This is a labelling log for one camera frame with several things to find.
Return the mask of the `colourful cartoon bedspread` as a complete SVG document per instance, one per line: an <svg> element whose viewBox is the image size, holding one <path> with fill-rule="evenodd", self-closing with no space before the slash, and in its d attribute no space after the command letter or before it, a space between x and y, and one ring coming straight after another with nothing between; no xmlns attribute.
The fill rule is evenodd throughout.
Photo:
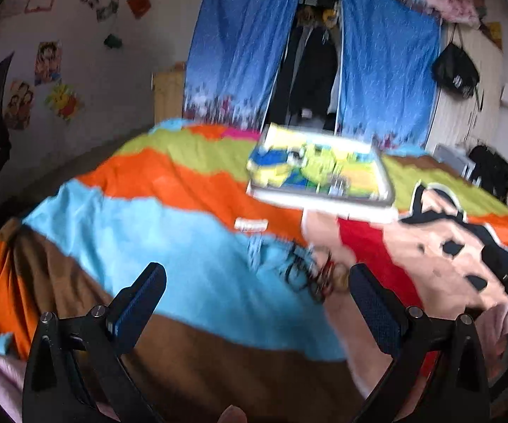
<svg viewBox="0 0 508 423"><path fill-rule="evenodd" d="M369 222L252 198L253 146L222 126L156 129L7 222L0 334L26 359L42 313L82 315L157 262L167 289L128 367L170 421L233 404L259 421L345 422L388 359L351 296L335 290L318 303L303 288L286 267L293 248L365 264L434 317L508 303L481 261L485 245L508 252L508 207L443 164L385 156L396 213ZM268 228L242 232L236 218Z"/></svg>

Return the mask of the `black clothes heap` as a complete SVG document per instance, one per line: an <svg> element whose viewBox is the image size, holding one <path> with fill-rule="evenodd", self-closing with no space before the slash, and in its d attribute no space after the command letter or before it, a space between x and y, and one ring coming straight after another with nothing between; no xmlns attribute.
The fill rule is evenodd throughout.
<svg viewBox="0 0 508 423"><path fill-rule="evenodd" d="M483 144L471 149L468 158L475 164L471 182L508 206L508 161Z"/></svg>

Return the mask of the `white hair clip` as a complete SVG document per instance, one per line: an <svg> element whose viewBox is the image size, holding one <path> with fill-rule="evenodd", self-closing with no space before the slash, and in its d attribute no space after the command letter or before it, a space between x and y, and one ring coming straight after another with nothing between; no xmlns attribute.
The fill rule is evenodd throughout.
<svg viewBox="0 0 508 423"><path fill-rule="evenodd" d="M252 220L246 218L236 218L234 222L236 230L248 233L262 233L268 228L268 220Z"/></svg>

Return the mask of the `white storage box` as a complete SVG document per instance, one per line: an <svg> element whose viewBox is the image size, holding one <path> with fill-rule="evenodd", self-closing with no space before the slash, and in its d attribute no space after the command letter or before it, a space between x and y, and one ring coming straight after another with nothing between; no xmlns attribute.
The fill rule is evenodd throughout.
<svg viewBox="0 0 508 423"><path fill-rule="evenodd" d="M438 143L433 153L434 159L454 170L461 178L470 180L476 164L458 148Z"/></svg>

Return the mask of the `family cartoon poster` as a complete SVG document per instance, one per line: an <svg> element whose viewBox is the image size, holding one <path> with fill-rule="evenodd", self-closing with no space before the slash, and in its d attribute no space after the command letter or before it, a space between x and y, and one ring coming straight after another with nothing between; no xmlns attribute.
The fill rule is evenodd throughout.
<svg viewBox="0 0 508 423"><path fill-rule="evenodd" d="M26 81L14 80L4 111L8 129L23 131L30 125L30 111L34 102L34 89Z"/></svg>

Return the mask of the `yellow cartoon poster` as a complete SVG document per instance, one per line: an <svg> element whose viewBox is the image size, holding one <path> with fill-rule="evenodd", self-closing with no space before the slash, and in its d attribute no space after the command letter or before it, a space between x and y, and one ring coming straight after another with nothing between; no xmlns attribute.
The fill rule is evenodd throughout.
<svg viewBox="0 0 508 423"><path fill-rule="evenodd" d="M45 98L46 106L64 121L70 121L84 108L84 103L70 85L56 83Z"/></svg>

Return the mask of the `light wooden wardrobe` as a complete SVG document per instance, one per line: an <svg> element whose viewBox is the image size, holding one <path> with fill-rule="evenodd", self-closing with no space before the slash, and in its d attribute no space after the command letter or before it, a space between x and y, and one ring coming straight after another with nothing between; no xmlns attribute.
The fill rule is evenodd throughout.
<svg viewBox="0 0 508 423"><path fill-rule="evenodd" d="M439 144L466 150L489 145L500 118L502 52L480 30L463 24L444 24L441 40L442 48L452 43L464 51L476 67L478 82L468 96L438 88L426 150L432 153Z"/></svg>

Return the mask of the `wooden cabinet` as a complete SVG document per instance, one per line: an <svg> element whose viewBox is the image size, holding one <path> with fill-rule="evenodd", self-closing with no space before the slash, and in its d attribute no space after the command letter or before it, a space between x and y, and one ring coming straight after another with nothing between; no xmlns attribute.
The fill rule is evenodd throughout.
<svg viewBox="0 0 508 423"><path fill-rule="evenodd" d="M184 78L184 62L152 75L155 124L182 116Z"/></svg>

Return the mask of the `anime poster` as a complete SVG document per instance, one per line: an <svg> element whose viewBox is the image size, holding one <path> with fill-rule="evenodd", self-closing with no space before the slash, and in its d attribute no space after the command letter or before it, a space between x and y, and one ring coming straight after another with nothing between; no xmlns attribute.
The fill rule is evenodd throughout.
<svg viewBox="0 0 508 423"><path fill-rule="evenodd" d="M41 42L34 65L34 85L48 84L61 79L62 50L58 41Z"/></svg>

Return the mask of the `right blue wardrobe curtain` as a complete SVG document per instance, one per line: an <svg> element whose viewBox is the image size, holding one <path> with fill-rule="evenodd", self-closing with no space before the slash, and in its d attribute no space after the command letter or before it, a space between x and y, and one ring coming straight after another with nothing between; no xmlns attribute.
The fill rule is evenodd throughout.
<svg viewBox="0 0 508 423"><path fill-rule="evenodd" d="M341 12L338 132L383 148L424 145L440 23L397 0L341 0Z"/></svg>

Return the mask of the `left blue wardrobe curtain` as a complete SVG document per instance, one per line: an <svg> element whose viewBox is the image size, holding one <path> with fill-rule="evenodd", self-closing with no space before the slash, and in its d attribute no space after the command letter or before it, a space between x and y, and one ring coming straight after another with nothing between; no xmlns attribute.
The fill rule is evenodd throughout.
<svg viewBox="0 0 508 423"><path fill-rule="evenodd" d="M183 116L264 125L299 0L203 0L186 62Z"/></svg>

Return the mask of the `pink clothes pile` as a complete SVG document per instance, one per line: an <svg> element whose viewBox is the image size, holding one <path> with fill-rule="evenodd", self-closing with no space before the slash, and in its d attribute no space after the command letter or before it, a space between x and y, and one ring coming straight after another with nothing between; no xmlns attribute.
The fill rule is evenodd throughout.
<svg viewBox="0 0 508 423"><path fill-rule="evenodd" d="M449 23L457 23L477 29L481 25L475 0L426 0Z"/></svg>

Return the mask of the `black drawstring bag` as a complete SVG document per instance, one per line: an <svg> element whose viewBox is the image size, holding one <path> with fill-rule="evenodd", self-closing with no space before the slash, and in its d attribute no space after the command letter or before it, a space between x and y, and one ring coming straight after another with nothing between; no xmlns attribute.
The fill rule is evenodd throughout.
<svg viewBox="0 0 508 423"><path fill-rule="evenodd" d="M477 110L482 111L484 94L479 94L478 91L481 75L464 49L463 35L457 23L454 24L449 43L435 60L432 72L438 86L455 97L474 97Z"/></svg>

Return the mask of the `wall photo right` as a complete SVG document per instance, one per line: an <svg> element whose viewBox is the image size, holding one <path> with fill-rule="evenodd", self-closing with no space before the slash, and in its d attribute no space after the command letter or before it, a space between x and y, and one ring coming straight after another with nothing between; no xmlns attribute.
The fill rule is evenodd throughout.
<svg viewBox="0 0 508 423"><path fill-rule="evenodd" d="M105 6L97 7L95 15L97 16L98 22L104 22L112 16L117 14L119 7L118 0L110 0Z"/></svg>

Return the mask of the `red diamond wall decoration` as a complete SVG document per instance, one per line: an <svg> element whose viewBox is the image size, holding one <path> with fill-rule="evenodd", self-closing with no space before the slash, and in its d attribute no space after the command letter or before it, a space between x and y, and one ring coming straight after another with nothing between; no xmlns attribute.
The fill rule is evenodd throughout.
<svg viewBox="0 0 508 423"><path fill-rule="evenodd" d="M126 2L135 19L145 16L152 7L150 0L126 0Z"/></svg>

